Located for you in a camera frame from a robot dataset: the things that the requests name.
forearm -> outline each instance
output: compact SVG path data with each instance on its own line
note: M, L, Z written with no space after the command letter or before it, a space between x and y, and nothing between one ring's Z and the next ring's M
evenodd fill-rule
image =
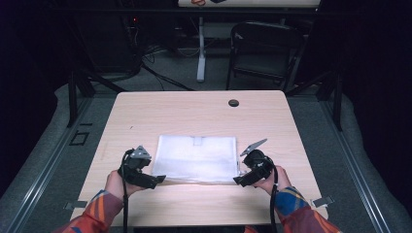
M276 194L275 211L286 233L340 232L335 225L312 210L300 192L291 186Z
M101 190L93 197L81 216L53 232L108 232L122 207L118 197Z

hand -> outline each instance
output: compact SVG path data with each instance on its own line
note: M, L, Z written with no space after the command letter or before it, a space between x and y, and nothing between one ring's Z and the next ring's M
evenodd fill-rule
M288 174L286 170L281 166L276 166L276 170L278 171L278 190L282 190L285 187L292 186L291 181L289 181ZM272 195L272 188L273 184L275 183L275 171L272 170L270 176L267 179L260 180L252 186L260 187L265 190L269 195Z
M104 189L118 197L120 200L123 199L123 182L117 170L112 171L109 176L107 176L106 186ZM126 183L127 196L144 189L144 187Z

gray floor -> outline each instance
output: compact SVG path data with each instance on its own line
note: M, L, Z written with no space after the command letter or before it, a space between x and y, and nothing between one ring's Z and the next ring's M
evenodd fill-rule
M227 70L226 50L207 53L206 80L198 83L197 57L160 52L145 61L159 74L174 79L195 90L223 90ZM158 80L142 70L132 79L116 84L133 91L181 91ZM67 222L70 211L63 210L68 201L76 200L94 156L104 125L115 100L115 93L95 83L97 94L93 99L80 97L81 117L72 129L67 129L69 117L67 86L56 92L57 111L43 137L32 151L23 168L0 201L0 232L48 232ZM233 89L271 89L271 82L250 82L246 78L233 81ZM324 196L331 195L335 203L328 207L329 220L344 232L409 232L412 221L404 208L393 198L371 165L362 149L361 134L353 114L351 102L344 98L342 107L343 132L336 132L330 123L330 103L318 102L313 89L303 95L289 98L292 114L308 154L315 177ZM70 146L76 130L88 132L84 146ZM371 195L364 194L364 186L357 184L359 176L351 173L347 149L356 159L361 177ZM42 179L45 168L53 167L50 179ZM44 189L33 189L41 183ZM28 205L27 198L33 196ZM376 203L381 213L371 213L365 207ZM377 226L373 215L382 215L387 226ZM120 229L112 228L111 232Z

wooden table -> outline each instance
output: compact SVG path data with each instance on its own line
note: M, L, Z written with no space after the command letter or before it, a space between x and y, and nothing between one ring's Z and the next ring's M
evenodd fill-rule
M230 107L231 99L239 106ZM155 161L162 134L235 136L237 154L267 138L259 149L287 169L292 184L307 200L321 197L284 93L248 90L119 94L79 200L89 201L104 187L126 150L143 145ZM150 174L153 164L144 172ZM241 170L248 169L242 164ZM269 198L261 189L235 183L159 184L130 197L128 222L132 226L269 224ZM76 209L72 217L83 210ZM327 217L325 208L318 211ZM113 225L122 225L122 212Z

black cable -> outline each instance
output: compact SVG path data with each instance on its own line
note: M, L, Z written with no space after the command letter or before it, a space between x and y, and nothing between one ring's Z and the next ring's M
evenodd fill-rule
M125 81L125 80L129 80L131 78L133 78L134 76L136 76L139 73L139 70L132 70L129 73L123 75L123 76L118 76L118 77L114 77L114 78L105 78L107 81L110 81L112 83L115 82L119 82L119 81Z
M185 90L194 90L194 89L189 88L189 87L187 87L187 86L185 86L185 85L183 85L183 84L181 84L181 83L178 83L178 82L176 82L176 81L174 81L174 80L172 80L172 79L169 79L169 78L167 78L167 77L161 76L160 74L156 73L154 70L152 70L151 68L149 68L143 61L142 61L142 68L144 68L144 69L147 70L149 73L151 73L152 75L156 76L157 78L159 78L159 79L161 79L161 80L163 80L163 81L165 81L165 82L174 84L175 86L180 87L180 88L185 89Z
M163 90L164 91L164 86L163 86L163 83L161 83L161 81L160 81L160 79L158 78L158 77L155 77L155 79L158 81L158 83L160 84L160 86L161 86L161 90Z
M126 180L124 178L124 161L125 158L128 156L128 151L124 154L123 159L121 161L121 181L123 183L123 233L127 233L127 219L128 219L128 196L127 196L127 188L126 188Z
M276 200L276 193L278 192L278 170L276 167L274 168L274 176L275 176L275 183L272 187L272 194L270 195L270 223L272 225L272 232L277 233L278 229L276 228L276 220L275 220L275 200Z

